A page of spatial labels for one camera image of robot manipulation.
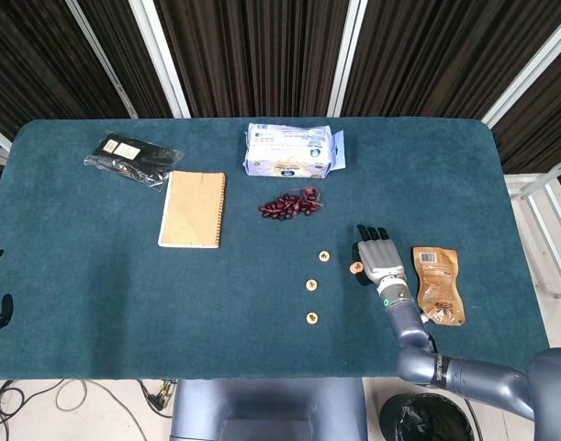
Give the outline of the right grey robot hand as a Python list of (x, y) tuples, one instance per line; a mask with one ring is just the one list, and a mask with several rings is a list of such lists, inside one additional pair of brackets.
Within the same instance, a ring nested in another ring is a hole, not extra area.
[(398, 249), (387, 231), (356, 225), (361, 240), (352, 246), (354, 276), (362, 286), (378, 286), (385, 277), (406, 279)]

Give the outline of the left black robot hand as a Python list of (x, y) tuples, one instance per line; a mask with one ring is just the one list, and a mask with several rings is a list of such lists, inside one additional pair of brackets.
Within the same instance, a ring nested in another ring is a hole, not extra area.
[[(3, 250), (0, 250), (0, 257), (4, 254)], [(1, 299), (1, 311), (0, 311), (0, 330), (8, 326), (10, 323), (14, 312), (14, 299), (11, 294), (5, 294)]]

